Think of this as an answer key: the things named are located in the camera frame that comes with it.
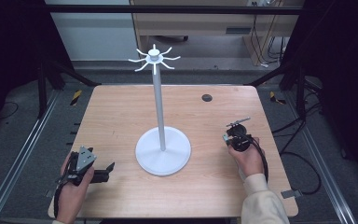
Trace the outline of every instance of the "person's right hand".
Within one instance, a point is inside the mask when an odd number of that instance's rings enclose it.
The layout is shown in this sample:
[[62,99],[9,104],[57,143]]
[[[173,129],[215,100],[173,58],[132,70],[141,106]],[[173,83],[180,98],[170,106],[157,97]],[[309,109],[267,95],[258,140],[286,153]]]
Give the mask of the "person's right hand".
[[253,144],[243,152],[236,151],[232,146],[228,146],[228,153],[234,158],[246,176],[264,174],[263,161]]

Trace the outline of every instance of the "wooden tabletop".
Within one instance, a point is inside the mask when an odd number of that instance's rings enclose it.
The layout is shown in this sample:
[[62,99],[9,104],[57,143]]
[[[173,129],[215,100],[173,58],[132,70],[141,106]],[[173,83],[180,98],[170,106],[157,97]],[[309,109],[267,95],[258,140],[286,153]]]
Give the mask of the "wooden tabletop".
[[[204,102],[204,94],[212,101]],[[246,195],[222,135],[227,124],[246,117],[243,125],[266,152],[270,189],[289,217],[297,214],[295,199],[282,198],[289,182],[254,87],[162,86],[162,100],[165,126],[182,131],[192,152],[181,171],[158,177],[135,158],[139,138],[158,126],[153,86],[95,88],[72,150],[93,147],[97,170],[116,166],[107,183],[89,186],[79,217],[240,217]],[[52,204],[48,214],[53,217]]]

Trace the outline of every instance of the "person's left hand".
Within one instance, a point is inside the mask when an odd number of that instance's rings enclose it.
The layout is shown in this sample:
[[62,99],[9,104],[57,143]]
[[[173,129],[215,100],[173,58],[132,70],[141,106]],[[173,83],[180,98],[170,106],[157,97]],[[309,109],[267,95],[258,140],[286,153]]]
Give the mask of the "person's left hand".
[[[65,171],[65,165],[69,160],[71,153],[65,159],[61,167],[61,175]],[[80,211],[81,205],[86,197],[87,188],[91,179],[94,177],[94,167],[90,167],[84,174],[79,186],[72,183],[66,183],[62,187],[61,195],[58,200],[59,211],[56,220],[63,223],[74,223],[76,216]]]

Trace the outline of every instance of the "gray floor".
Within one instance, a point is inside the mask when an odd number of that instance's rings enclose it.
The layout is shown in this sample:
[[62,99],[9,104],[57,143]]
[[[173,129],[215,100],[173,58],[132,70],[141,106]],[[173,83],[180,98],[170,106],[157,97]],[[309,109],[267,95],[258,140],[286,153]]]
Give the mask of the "gray floor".
[[[274,68],[253,66],[249,59],[246,47],[240,37],[205,37],[191,36],[187,42],[180,38],[156,37],[150,44],[155,43],[161,51],[173,47],[167,57],[182,56],[177,62],[168,62],[175,70],[163,70],[163,84],[230,84],[241,85],[249,83],[265,75]],[[106,63],[77,62],[77,71],[94,81],[108,84],[150,84],[150,70],[134,73],[135,65],[128,65],[117,69],[115,66],[106,66]],[[21,175],[16,180],[13,189],[0,208],[0,223],[49,223],[47,215],[50,198],[44,197],[47,189],[54,189],[54,180],[58,177],[59,168],[66,154],[71,149],[81,122],[92,87],[87,87],[77,80],[66,75],[67,82],[63,91],[52,91],[50,95],[58,94],[56,105],[51,111],[48,122],[38,137],[32,152],[26,158]],[[278,99],[288,103],[293,102],[294,90],[280,91],[277,84],[281,77],[275,77],[257,88],[260,101],[265,109],[271,130],[281,128],[292,121],[296,114],[290,104],[281,105],[271,102],[269,94],[274,91]],[[77,90],[82,90],[76,106],[70,105]],[[307,98],[307,107],[318,103],[317,97]],[[11,165],[21,152],[29,133],[36,123],[38,113],[38,98],[36,82],[18,87],[7,97],[7,103],[1,112],[0,119],[0,186],[10,171]],[[291,134],[298,124],[279,135]],[[311,163],[310,144],[305,139],[305,132],[310,132],[312,139],[322,154],[324,161],[337,183],[345,202],[358,223],[358,166],[355,161],[344,160],[340,156],[339,145],[323,114],[315,110],[307,117],[306,128],[290,143],[286,151],[295,152]],[[275,138],[278,149],[282,149],[290,136]],[[303,161],[282,156],[285,171],[293,188],[309,191],[317,186],[317,176]],[[332,197],[325,186],[312,195],[296,198],[299,213],[291,217],[291,223],[345,223],[339,219]]]

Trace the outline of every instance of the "hand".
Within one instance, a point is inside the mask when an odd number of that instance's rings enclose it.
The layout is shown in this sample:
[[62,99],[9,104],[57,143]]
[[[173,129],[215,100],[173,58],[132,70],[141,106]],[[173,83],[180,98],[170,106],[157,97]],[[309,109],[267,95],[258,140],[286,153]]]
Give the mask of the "hand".
[[[65,159],[61,167],[61,175],[65,171],[65,165],[69,160],[71,153]],[[74,223],[76,216],[80,211],[81,205],[86,197],[87,188],[91,179],[94,177],[94,167],[90,167],[84,174],[83,179],[79,186],[75,186],[72,183],[67,183],[63,186],[60,198],[58,200],[59,211],[57,215],[57,221],[63,223]]]
[[234,158],[242,172],[246,175],[264,174],[263,161],[257,149],[251,144],[243,152],[236,151],[232,146],[228,146],[228,153]]

